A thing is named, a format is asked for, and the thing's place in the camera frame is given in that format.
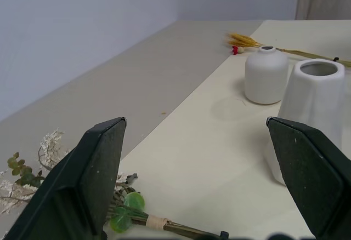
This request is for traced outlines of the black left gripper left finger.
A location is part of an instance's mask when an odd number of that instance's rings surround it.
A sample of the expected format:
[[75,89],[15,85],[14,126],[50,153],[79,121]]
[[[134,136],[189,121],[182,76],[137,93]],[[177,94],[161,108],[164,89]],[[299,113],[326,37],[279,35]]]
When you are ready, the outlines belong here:
[[114,194],[126,119],[87,130],[49,172],[4,240],[99,240]]

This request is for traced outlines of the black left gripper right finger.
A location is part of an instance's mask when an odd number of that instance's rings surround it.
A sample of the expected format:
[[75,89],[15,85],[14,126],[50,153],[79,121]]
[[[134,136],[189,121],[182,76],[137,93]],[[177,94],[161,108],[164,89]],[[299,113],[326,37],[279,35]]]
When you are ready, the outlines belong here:
[[269,117],[283,180],[316,240],[351,240],[351,160],[320,130]]

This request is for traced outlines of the faceted white ceramic vase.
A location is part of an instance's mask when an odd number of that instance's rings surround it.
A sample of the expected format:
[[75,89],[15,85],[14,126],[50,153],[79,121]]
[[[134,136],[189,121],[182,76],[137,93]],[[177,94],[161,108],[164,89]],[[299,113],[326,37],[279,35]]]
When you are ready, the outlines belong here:
[[278,117],[323,132],[342,148],[345,68],[325,59],[299,61],[292,69]]

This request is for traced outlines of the round white ceramic vase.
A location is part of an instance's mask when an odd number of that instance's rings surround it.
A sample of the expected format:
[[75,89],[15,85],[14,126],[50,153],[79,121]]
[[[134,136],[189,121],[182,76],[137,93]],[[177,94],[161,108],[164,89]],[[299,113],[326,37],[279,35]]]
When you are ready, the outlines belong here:
[[279,102],[288,76],[288,57],[271,45],[250,54],[245,62],[245,95],[257,104]]

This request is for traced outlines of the white and green flower bouquet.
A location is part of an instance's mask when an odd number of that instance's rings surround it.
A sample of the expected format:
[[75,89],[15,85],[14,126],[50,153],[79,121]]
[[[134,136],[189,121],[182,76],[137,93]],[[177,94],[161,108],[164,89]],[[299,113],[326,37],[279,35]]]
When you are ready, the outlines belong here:
[[[17,180],[11,182],[3,179],[0,172],[0,214],[8,214],[22,204],[28,204],[38,188],[44,182],[47,174],[62,160],[68,150],[61,148],[63,132],[56,129],[43,137],[37,152],[41,166],[38,173],[14,153],[7,160],[8,169]],[[167,231],[193,240],[229,240],[226,232],[218,235],[181,225],[167,218],[159,218],[147,214],[145,200],[140,192],[132,187],[137,174],[124,175],[118,173],[114,194],[107,211],[106,223],[114,233],[125,233],[133,225],[140,225],[155,231]]]

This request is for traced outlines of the yellow dried wheat sprig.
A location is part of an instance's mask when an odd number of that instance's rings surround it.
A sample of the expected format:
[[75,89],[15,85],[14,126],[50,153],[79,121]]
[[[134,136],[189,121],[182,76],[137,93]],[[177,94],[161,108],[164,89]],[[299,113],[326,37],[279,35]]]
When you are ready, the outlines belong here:
[[[264,46],[264,44],[261,44],[261,43],[255,41],[253,38],[251,38],[249,36],[241,35],[238,33],[229,33],[227,35],[227,37],[228,37],[228,44],[232,45],[234,47],[238,47],[238,48],[239,47],[241,47],[241,48],[259,48],[259,47]],[[325,60],[329,60],[329,61],[334,61],[334,62],[338,62],[338,63],[344,65],[347,68],[351,68],[351,61],[340,60],[339,58],[332,59],[332,58],[328,58],[326,56],[316,55],[316,54],[312,54],[312,53],[308,53],[308,52],[303,52],[300,50],[289,50],[289,49],[282,49],[282,48],[277,48],[277,50],[279,50],[281,52],[288,53],[288,54],[308,58],[308,59],[325,59]]]

